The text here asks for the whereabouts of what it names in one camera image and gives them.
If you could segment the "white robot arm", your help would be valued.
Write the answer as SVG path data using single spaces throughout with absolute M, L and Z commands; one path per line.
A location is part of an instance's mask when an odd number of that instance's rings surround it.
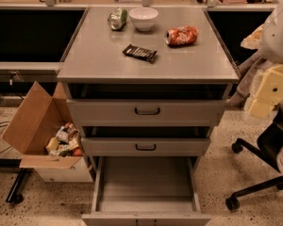
M 261 81 L 256 84 L 247 114 L 264 119 L 283 100 L 283 0 L 263 25 L 260 50 L 273 66 L 262 74 Z

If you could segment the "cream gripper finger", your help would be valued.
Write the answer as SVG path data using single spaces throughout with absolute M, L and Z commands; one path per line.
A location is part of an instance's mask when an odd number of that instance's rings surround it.
M 247 115 L 265 119 L 282 100 L 283 64 L 276 64 L 255 75 L 247 102 Z

